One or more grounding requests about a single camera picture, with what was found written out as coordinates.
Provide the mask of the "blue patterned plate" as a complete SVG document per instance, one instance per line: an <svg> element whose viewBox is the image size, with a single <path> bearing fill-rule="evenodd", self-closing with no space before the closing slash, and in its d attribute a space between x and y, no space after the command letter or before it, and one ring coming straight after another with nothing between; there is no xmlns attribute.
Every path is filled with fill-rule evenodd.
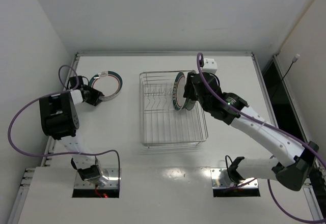
<svg viewBox="0 0 326 224"><path fill-rule="evenodd" d="M190 111L195 107L195 105L196 105L196 100L189 99L185 108L186 108L186 110Z"/></svg>

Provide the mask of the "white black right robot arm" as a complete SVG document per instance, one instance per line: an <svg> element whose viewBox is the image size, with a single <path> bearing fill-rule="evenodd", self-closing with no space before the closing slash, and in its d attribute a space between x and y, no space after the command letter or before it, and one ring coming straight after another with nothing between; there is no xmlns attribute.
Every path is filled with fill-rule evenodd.
<svg viewBox="0 0 326 224"><path fill-rule="evenodd" d="M237 185L247 178L257 178L278 181L293 191L301 189L311 172L315 155L297 140L271 129L244 99L222 92L215 75L190 72L184 97L198 101L205 112L242 131L274 156L273 159L235 158L222 171L221 183Z"/></svg>

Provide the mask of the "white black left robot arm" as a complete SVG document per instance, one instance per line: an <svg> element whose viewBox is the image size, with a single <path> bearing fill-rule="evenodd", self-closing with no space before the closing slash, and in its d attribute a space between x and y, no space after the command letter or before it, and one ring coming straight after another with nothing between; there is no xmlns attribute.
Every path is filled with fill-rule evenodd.
<svg viewBox="0 0 326 224"><path fill-rule="evenodd" d="M84 84L83 77L69 78L66 93L49 95L39 100L41 127L45 135L61 143L72 153L71 165L83 181L99 185L103 175L99 160L77 132L80 123L75 106L87 103L97 106L103 94Z"/></svg>

